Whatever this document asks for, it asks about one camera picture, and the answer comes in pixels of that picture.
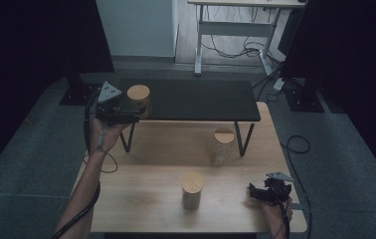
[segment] human hand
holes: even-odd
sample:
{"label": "human hand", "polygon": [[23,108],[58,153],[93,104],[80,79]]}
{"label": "human hand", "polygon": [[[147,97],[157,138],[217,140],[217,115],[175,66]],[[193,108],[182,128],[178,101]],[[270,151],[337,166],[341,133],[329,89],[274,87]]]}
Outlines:
{"label": "human hand", "polygon": [[117,142],[122,131],[128,126],[129,124],[107,126],[99,119],[94,119],[91,127],[91,152],[100,149],[104,153],[108,153]]}
{"label": "human hand", "polygon": [[[287,217],[290,220],[292,219],[292,209],[290,207],[292,199],[289,198],[286,202],[283,203],[283,207],[286,208]],[[263,210],[265,219],[269,225],[272,238],[282,239],[285,238],[285,226],[283,221],[283,215],[281,208],[278,205],[272,206],[271,204],[260,201],[260,206]]]}

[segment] white wall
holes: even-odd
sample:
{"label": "white wall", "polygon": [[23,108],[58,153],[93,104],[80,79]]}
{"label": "white wall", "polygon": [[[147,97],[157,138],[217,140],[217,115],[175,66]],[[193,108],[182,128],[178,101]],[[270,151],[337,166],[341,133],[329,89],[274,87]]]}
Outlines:
{"label": "white wall", "polygon": [[174,57],[177,0],[96,0],[113,56]]}

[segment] wooden jar lid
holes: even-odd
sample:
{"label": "wooden jar lid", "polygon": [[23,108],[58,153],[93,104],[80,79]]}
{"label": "wooden jar lid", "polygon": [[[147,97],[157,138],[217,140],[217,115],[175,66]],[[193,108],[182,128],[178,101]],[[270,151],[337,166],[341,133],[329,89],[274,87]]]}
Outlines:
{"label": "wooden jar lid", "polygon": [[226,127],[219,127],[215,131],[215,138],[218,142],[229,143],[234,140],[235,135],[230,129]]}
{"label": "wooden jar lid", "polygon": [[131,99],[140,101],[150,95],[150,89],[144,85],[135,85],[128,89],[127,94]]}
{"label": "wooden jar lid", "polygon": [[187,172],[183,176],[181,184],[184,191],[198,193],[204,187],[204,179],[198,172]]}

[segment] black table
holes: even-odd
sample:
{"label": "black table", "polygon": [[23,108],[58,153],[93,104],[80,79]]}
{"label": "black table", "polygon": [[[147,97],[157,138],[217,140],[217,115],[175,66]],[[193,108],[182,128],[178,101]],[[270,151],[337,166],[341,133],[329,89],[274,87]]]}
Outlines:
{"label": "black table", "polygon": [[[151,113],[145,120],[233,121],[241,156],[247,150],[255,122],[261,119],[249,81],[122,79],[118,87],[123,92],[122,108],[129,106],[126,91],[135,85],[150,89]],[[251,122],[244,145],[239,121]],[[126,151],[130,151],[134,126],[128,143],[121,136]]]}

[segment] white desk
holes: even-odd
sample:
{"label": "white desk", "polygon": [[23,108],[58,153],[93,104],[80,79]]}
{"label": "white desk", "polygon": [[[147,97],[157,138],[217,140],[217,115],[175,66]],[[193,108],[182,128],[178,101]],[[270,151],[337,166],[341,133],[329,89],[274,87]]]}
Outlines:
{"label": "white desk", "polygon": [[[268,58],[268,51],[275,34],[279,15],[282,8],[303,8],[305,3],[297,0],[188,0],[189,4],[200,6],[200,18],[198,19],[198,40],[195,56],[196,76],[201,75],[201,42],[203,35],[220,36],[245,36],[245,37],[265,37],[267,38],[265,48],[260,53],[266,73],[272,72],[271,61]],[[276,14],[271,24],[262,23],[234,23],[234,22],[211,22],[203,20],[204,6],[239,6],[239,7],[267,7],[277,8]]]}

